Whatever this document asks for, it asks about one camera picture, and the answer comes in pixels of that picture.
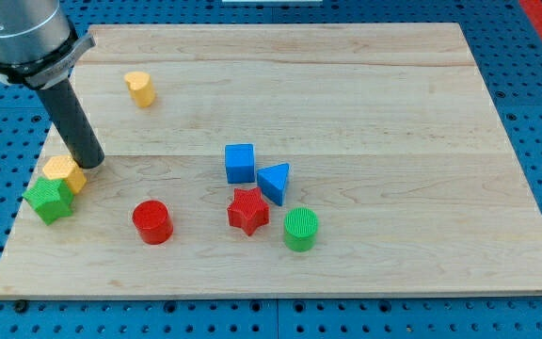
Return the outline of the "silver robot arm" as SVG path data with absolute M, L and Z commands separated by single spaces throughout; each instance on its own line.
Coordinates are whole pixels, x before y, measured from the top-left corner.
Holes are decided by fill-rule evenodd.
M 59 0 L 0 0 L 0 81 L 48 89 L 95 40 L 80 38 Z

